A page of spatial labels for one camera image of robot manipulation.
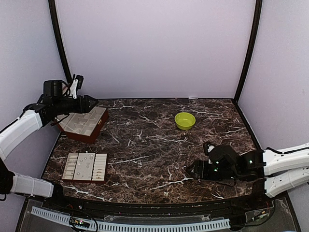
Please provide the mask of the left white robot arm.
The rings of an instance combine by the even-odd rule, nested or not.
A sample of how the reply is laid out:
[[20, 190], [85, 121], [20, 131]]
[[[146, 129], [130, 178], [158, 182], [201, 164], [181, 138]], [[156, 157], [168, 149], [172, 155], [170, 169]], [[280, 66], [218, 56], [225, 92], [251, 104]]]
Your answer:
[[63, 80], [48, 80], [43, 84], [43, 93], [36, 103], [23, 109], [21, 115], [0, 131], [0, 193], [10, 193], [49, 198], [49, 203], [58, 211], [68, 207], [68, 199], [59, 192], [61, 188], [49, 181], [9, 171], [5, 160], [11, 152], [34, 132], [48, 123], [57, 123], [59, 115], [89, 113], [98, 100], [89, 95], [78, 95], [83, 76], [73, 78], [70, 84]]

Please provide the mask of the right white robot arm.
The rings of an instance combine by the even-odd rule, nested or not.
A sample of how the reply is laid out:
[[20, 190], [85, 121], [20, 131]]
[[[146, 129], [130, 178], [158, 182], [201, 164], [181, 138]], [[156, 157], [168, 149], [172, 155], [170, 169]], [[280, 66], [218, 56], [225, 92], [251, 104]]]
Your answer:
[[256, 210], [282, 192], [309, 180], [309, 145], [275, 150], [252, 150], [239, 155], [229, 145], [203, 144], [207, 161], [196, 160], [186, 172], [194, 179], [253, 182], [252, 195], [246, 205]]

